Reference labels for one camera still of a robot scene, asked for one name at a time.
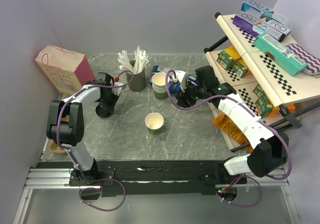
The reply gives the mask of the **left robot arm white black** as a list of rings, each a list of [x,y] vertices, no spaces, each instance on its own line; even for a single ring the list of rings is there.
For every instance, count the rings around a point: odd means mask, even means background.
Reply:
[[[84,110],[97,103],[95,113],[108,118],[120,97],[122,83],[100,72],[98,79],[87,82],[79,91],[64,100],[50,103],[46,135],[64,149],[73,162],[71,176],[87,185],[99,180],[98,165],[89,154],[83,136],[85,132]]]

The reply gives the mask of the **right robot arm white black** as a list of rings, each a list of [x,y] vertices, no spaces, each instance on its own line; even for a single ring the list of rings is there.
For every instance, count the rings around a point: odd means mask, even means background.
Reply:
[[[241,96],[227,82],[220,83],[212,66],[196,69],[197,84],[187,81],[187,76],[178,76],[174,70],[167,75],[173,82],[180,83],[180,90],[171,101],[180,110],[192,110],[209,102],[230,118],[245,135],[253,148],[247,155],[232,157],[223,163],[218,177],[223,183],[230,183],[236,175],[252,173],[262,178],[270,172],[287,164],[286,179],[292,171],[292,157],[288,137],[265,124],[243,102]]]

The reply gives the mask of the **green paper cup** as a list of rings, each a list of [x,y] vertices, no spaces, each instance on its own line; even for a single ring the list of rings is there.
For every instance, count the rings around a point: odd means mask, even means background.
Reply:
[[[164,118],[160,113],[149,113],[144,122],[150,134],[158,135],[162,132]]]

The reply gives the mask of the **black plastic cup lid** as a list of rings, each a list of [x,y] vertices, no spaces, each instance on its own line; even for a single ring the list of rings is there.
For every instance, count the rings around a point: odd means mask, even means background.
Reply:
[[[96,114],[101,117],[101,118],[108,118],[113,114],[113,109],[112,108],[103,108],[101,106],[97,106],[95,109]]]

